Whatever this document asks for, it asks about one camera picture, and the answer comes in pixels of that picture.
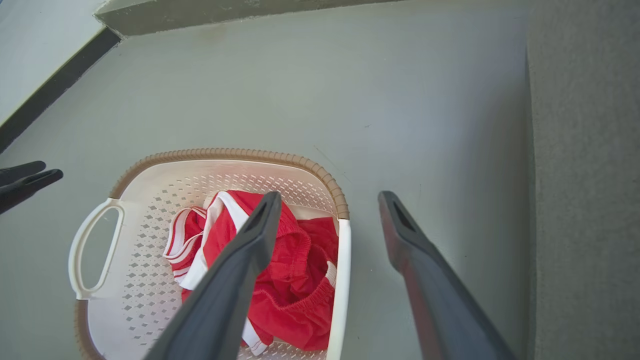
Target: white plastic basket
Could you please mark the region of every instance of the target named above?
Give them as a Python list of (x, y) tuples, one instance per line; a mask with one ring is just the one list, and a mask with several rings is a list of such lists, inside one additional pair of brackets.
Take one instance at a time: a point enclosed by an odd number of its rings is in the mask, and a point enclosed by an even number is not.
[[(180, 288), (162, 257), (168, 224), (180, 208), (220, 190), (279, 191), (298, 218), (332, 216), (339, 228), (333, 318), (327, 351), (304, 352), (274, 342), (259, 359), (337, 360), (349, 300), (349, 210), (333, 177), (290, 154), (244, 149), (195, 149), (149, 156), (131, 167), (76, 233), (69, 277), (76, 292), (76, 335), (87, 359), (142, 359), (181, 304)], [(119, 212), (98, 283), (85, 288), (81, 258), (87, 237), (109, 209)], [(241, 348), (238, 359), (255, 359)]]

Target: basket handle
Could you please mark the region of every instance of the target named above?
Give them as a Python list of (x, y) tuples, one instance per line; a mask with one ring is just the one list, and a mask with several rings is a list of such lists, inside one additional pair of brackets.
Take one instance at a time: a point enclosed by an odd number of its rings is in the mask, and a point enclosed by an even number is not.
[[(104, 262), (104, 268), (102, 268), (102, 273), (100, 274), (100, 279), (98, 283), (92, 288), (85, 288), (82, 281), (82, 253), (84, 250), (84, 245), (86, 243), (91, 230), (95, 226), (95, 224), (100, 220), (100, 217), (104, 215), (108, 210), (116, 209), (118, 210), (118, 221), (116, 222), (116, 229), (113, 233), (113, 239), (111, 240), (111, 247), (109, 248), (109, 254), (107, 255), (107, 259)], [(122, 221), (124, 219), (124, 208), (120, 204), (120, 200), (108, 198), (105, 202), (98, 205), (93, 211), (86, 217), (83, 221), (82, 225), (76, 232), (76, 236), (74, 237), (74, 241), (71, 244), (71, 250), (69, 252), (69, 281), (71, 282), (71, 287), (76, 292), (77, 300), (88, 300), (92, 298), (93, 293), (98, 291), (100, 287), (104, 284), (104, 280), (107, 277), (107, 271), (109, 270), (109, 265), (111, 264), (111, 260), (113, 259), (113, 253), (116, 249), (116, 243), (118, 242), (118, 237), (120, 235), (120, 229), (122, 228)]]

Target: gray floor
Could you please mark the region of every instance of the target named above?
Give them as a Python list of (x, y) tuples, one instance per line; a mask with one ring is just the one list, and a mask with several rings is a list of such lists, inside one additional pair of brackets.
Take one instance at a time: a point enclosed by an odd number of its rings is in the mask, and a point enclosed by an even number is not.
[[(414, 2), (280, 15), (132, 38), (6, 152), (65, 178), (0, 217), (0, 348), (78, 358), (73, 235), (155, 152), (246, 147), (322, 163), (353, 219), (344, 359), (416, 359), (376, 196), (393, 190), (514, 351), (525, 352), (526, 9)], [(100, 256), (87, 271), (101, 268)]]

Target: white stripe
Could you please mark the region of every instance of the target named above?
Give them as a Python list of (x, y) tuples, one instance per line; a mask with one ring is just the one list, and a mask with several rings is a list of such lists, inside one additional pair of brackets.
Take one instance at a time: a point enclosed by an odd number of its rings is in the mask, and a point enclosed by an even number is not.
[(182, 262), (187, 258), (187, 256), (189, 256), (189, 254), (193, 250), (193, 245), (198, 239), (198, 236), (201, 236), (201, 235), (202, 233), (196, 234), (190, 237), (189, 240), (187, 240), (187, 242), (184, 244), (183, 248), (180, 249), (180, 252), (178, 254), (174, 256), (165, 256), (164, 258), (166, 258), (171, 264), (178, 264)]
[(336, 269), (335, 265), (331, 261), (327, 261), (327, 269), (326, 269), (326, 277), (329, 280), (332, 288), (335, 289), (335, 277), (338, 274), (338, 269)]
[(249, 350), (255, 356), (260, 355), (264, 349), (267, 348), (260, 338), (258, 334), (255, 332), (253, 325), (249, 319), (244, 319), (244, 329), (242, 330), (242, 340), (249, 346)]
[(186, 268), (176, 270), (173, 272), (173, 276), (180, 276), (180, 275), (186, 274), (189, 271), (189, 268), (190, 266), (187, 266)]
[(196, 251), (193, 262), (191, 263), (191, 271), (184, 277), (184, 280), (180, 284), (183, 288), (188, 290), (194, 290), (200, 280), (207, 273), (207, 260), (204, 257), (204, 245), (207, 243), (207, 238), (211, 232), (211, 227), (215, 224), (216, 220), (222, 214), (223, 209), (227, 209), (231, 220), (234, 222), (234, 226), (237, 231), (244, 226), (244, 223), (249, 218), (244, 210), (237, 204), (234, 198), (227, 192), (218, 192), (213, 203), (207, 209), (207, 221), (204, 225), (202, 244), (198, 251)]
[(164, 248), (163, 256), (172, 256), (178, 253), (182, 246), (184, 245), (184, 224), (187, 222), (187, 216), (191, 209), (182, 209), (180, 210), (171, 221), (171, 225), (169, 227), (169, 236), (166, 239), (166, 247)]

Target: wall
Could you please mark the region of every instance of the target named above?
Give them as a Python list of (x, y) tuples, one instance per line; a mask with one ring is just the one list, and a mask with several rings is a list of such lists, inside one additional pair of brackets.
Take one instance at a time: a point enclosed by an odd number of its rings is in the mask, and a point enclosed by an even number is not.
[(103, 0), (0, 3), (0, 124), (91, 40)]

